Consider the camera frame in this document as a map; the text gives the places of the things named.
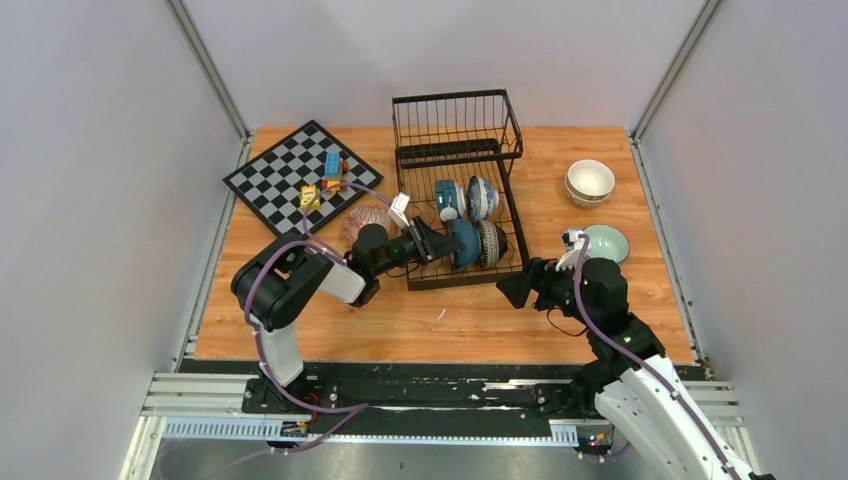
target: checkered board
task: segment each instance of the checkered board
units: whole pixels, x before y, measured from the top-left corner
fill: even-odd
[[[347,160],[348,171],[344,174],[347,182],[373,188],[383,179],[324,127],[310,120],[228,175],[224,183],[277,235],[293,229],[304,235],[300,187],[320,188],[327,152],[339,152]],[[321,196],[321,207],[307,215],[307,228],[315,232],[364,194],[352,188],[336,194],[325,193]]]

